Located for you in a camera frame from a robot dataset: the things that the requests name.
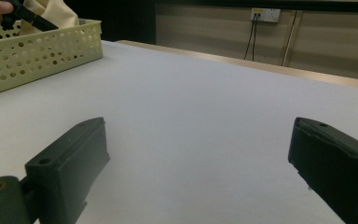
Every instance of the beige basket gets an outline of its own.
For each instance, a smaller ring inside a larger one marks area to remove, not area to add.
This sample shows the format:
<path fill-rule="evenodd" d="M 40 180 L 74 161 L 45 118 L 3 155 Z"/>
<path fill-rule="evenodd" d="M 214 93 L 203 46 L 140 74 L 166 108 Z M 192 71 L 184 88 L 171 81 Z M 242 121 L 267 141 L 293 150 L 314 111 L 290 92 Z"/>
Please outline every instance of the beige basket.
<path fill-rule="evenodd" d="M 0 27 L 0 91 L 47 77 L 103 57 L 101 22 L 86 20 L 76 27 L 15 36 Z"/>

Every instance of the table edge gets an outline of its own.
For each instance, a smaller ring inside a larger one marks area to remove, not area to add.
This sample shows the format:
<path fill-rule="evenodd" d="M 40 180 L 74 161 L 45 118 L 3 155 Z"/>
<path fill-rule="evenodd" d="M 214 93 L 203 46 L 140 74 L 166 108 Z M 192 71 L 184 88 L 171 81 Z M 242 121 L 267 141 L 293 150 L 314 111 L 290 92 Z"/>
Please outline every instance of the table edge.
<path fill-rule="evenodd" d="M 196 51 L 191 51 L 191 50 L 173 49 L 173 48 L 162 47 L 162 46 L 157 46 L 157 45 L 150 45 L 150 44 L 134 42 L 134 41 L 130 41 L 130 40 L 118 40 L 116 42 L 119 44 L 134 46 L 134 47 L 143 48 L 143 49 L 152 49 L 152 50 L 157 50 L 157 51 L 162 51 L 162 52 L 181 54 L 181 55 L 186 55 L 186 56 L 190 56 L 190 57 L 194 57 L 194 58 L 216 61 L 216 62 L 220 62 L 220 63 L 231 63 L 231 64 L 254 68 L 254 69 L 259 69 L 259 70 L 263 70 L 263 71 L 280 73 L 280 74 L 287 75 L 287 76 L 303 77 L 303 78 L 307 78 L 307 79 L 311 79 L 311 80 L 322 81 L 322 82 L 338 84 L 338 85 L 352 86 L 352 87 L 358 88 L 358 79 L 352 78 L 352 77 L 340 77 L 340 76 L 334 76 L 334 75 L 329 75 L 329 74 L 324 74 L 324 73 L 300 70 L 300 69 L 296 69 L 296 68 L 282 67 L 282 66 L 273 65 L 273 64 L 250 62 L 250 61 L 228 58 L 228 57 L 224 57 L 224 56 L 218 56 L 218 55 L 207 54 L 207 53 L 201 53 L 201 52 L 196 52 Z"/>

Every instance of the beige wall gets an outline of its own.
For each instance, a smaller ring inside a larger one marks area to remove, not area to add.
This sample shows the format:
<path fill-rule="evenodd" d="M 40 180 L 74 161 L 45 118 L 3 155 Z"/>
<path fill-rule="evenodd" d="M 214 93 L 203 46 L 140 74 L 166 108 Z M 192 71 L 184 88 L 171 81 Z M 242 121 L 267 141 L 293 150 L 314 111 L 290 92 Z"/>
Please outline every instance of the beige wall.
<path fill-rule="evenodd" d="M 160 4 L 157 44 L 243 59 L 250 13 L 250 8 Z M 252 44 L 246 59 L 252 60 Z M 282 10 L 278 23 L 257 24 L 255 61 L 358 77 L 358 14 Z"/>

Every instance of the cloth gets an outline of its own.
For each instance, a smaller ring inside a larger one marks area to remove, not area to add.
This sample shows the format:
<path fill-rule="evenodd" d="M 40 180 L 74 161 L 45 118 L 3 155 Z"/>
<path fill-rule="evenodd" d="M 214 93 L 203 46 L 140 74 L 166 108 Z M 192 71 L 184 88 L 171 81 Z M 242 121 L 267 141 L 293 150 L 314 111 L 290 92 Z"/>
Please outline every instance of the cloth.
<path fill-rule="evenodd" d="M 61 28 L 77 26 L 79 24 L 78 16 L 69 8 L 63 0 L 25 0 L 24 6 L 33 11 L 54 25 Z M 23 21 L 21 23 L 20 35 L 29 35 L 39 33 L 30 23 Z"/>

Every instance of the gray table surface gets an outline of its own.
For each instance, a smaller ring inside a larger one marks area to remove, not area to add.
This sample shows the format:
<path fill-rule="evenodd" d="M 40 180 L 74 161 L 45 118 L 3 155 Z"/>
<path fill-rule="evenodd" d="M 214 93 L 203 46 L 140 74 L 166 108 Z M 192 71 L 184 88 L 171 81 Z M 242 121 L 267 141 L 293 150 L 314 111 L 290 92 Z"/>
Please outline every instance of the gray table surface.
<path fill-rule="evenodd" d="M 296 117 L 358 139 L 358 88 L 103 42 L 104 57 L 0 93 L 0 175 L 85 119 L 112 160 L 78 223 L 342 223 L 287 161 Z"/>

